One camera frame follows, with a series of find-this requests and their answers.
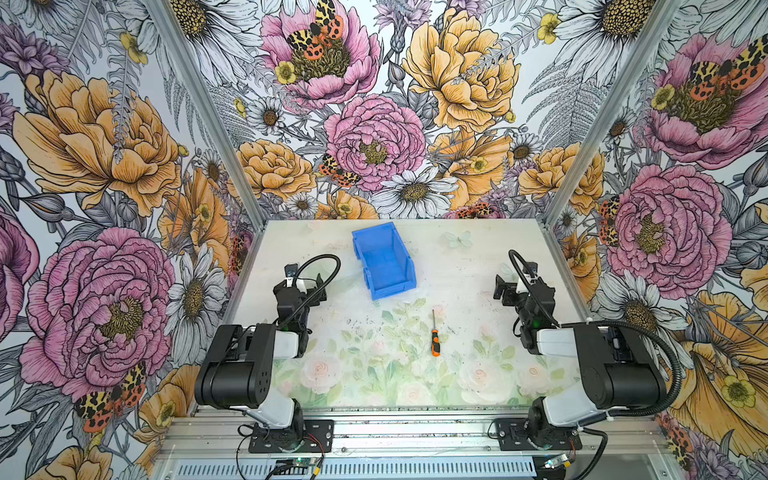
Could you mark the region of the orange black screwdriver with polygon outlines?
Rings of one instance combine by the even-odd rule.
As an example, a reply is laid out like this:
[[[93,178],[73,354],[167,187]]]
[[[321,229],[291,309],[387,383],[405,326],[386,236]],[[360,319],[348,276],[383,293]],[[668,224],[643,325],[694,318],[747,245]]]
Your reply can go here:
[[[435,310],[432,310],[432,329],[431,329],[431,352],[434,357],[441,355],[441,344],[439,338],[439,330],[437,328],[437,314]]]

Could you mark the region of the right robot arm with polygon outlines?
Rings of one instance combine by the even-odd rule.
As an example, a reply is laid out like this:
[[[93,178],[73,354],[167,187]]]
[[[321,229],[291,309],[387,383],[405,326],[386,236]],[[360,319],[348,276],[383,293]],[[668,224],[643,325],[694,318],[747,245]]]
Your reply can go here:
[[[646,350],[645,332],[586,321],[560,324],[552,317],[555,289],[536,275],[534,263],[520,272],[511,281],[496,276],[493,298],[515,310],[513,333],[529,354],[573,360],[579,379],[557,394],[535,399],[526,418],[499,420],[501,446],[578,448],[580,427],[617,413],[645,416],[661,404],[666,383]]]

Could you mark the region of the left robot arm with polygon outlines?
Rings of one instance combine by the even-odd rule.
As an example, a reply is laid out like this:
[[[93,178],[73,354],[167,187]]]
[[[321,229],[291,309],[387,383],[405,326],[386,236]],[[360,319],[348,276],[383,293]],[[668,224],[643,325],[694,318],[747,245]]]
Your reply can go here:
[[[300,359],[307,352],[310,309],[327,299],[322,276],[302,276],[308,266],[285,266],[285,279],[273,288],[275,321],[218,327],[195,381],[198,405],[252,420],[250,447],[258,453],[294,452],[309,438],[300,403],[272,384],[277,360]]]

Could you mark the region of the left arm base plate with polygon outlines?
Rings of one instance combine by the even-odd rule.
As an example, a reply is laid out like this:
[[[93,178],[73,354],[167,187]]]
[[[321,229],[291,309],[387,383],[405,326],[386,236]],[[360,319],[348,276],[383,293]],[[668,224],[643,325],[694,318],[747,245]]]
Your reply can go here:
[[[322,454],[333,448],[335,422],[305,420],[285,429],[253,424],[247,450],[251,454]]]

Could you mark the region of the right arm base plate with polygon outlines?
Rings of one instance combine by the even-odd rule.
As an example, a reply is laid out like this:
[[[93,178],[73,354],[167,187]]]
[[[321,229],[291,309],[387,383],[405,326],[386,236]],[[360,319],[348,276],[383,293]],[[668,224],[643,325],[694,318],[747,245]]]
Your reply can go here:
[[[490,434],[499,444],[501,451],[550,451],[581,450],[579,433],[572,428],[553,427],[545,423],[534,426],[527,418],[497,418],[493,421]]]

